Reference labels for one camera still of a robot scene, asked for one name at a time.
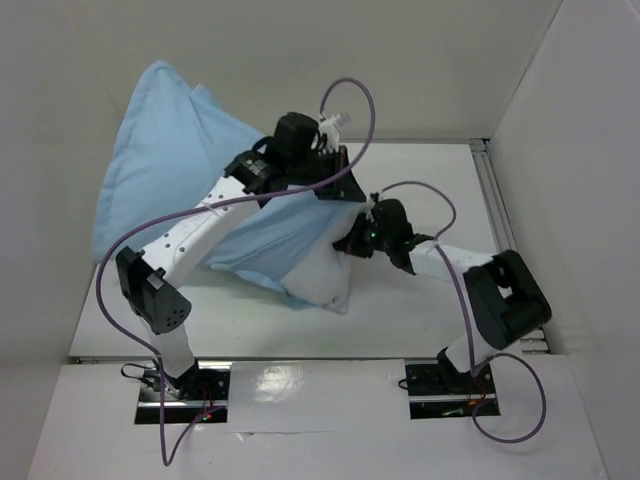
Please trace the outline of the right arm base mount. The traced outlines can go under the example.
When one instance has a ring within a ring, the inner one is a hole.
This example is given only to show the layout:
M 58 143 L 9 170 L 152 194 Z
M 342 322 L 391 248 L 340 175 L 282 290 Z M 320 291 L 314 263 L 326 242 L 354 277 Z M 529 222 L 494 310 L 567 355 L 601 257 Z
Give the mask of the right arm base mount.
M 479 417 L 501 415 L 490 366 L 477 377 L 465 373 L 446 379 L 435 359 L 408 360 L 397 386 L 408 394 L 412 420 L 471 417 L 476 406 Z

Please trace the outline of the white pillow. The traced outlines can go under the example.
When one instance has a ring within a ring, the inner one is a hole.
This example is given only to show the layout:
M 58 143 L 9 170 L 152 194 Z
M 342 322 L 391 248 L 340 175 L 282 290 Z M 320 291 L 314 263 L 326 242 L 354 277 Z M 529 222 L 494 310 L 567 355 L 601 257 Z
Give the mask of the white pillow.
M 333 244 L 351 230 L 356 216 L 352 210 L 336 221 L 282 278 L 287 294 L 337 314 L 347 312 L 351 261 Z

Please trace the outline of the light blue pillowcase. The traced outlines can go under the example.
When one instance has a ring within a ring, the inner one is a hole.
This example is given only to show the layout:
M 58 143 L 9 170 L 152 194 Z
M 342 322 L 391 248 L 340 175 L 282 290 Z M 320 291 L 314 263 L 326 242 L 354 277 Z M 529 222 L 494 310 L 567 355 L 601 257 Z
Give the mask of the light blue pillowcase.
M 150 65 L 133 91 L 98 195 L 94 259 L 133 228 L 195 207 L 224 167 L 262 136 L 168 63 Z M 311 192 L 272 199 L 200 263 L 286 293 L 282 278 L 352 210 L 350 203 L 321 201 Z

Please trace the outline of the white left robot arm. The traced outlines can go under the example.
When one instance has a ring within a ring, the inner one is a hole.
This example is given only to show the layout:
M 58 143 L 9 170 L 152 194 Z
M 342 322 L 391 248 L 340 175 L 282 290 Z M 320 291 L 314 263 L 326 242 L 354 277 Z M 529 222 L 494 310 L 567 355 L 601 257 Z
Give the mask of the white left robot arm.
M 148 334 L 163 389 L 196 390 L 199 365 L 186 332 L 181 288 L 204 260 L 338 314 L 349 302 L 350 261 L 335 245 L 366 198 L 340 142 L 348 115 L 291 112 L 275 132 L 238 152 L 194 212 L 140 249 L 116 257 L 123 296 Z

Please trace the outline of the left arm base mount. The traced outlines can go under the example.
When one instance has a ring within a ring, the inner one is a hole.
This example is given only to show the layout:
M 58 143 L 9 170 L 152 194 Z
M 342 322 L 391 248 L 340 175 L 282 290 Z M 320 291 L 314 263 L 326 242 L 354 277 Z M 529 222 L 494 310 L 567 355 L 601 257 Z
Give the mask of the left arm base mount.
M 158 425 L 160 419 L 160 378 L 150 363 L 125 363 L 122 377 L 139 383 L 134 423 Z M 197 415 L 200 423 L 226 423 L 231 380 L 231 364 L 201 362 L 199 378 L 186 393 L 165 387 L 165 423 L 188 424 Z

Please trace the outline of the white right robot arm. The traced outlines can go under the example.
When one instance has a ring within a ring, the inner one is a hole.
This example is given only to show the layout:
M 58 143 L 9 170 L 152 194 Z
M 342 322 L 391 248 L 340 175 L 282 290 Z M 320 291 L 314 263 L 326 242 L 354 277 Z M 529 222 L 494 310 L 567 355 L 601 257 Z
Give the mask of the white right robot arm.
M 381 200 L 358 214 L 334 249 L 359 258 L 382 252 L 408 274 L 452 282 L 465 334 L 437 356 L 436 379 L 448 392 L 460 391 L 488 359 L 552 317 L 547 298 L 518 252 L 478 253 L 416 233 L 397 199 Z

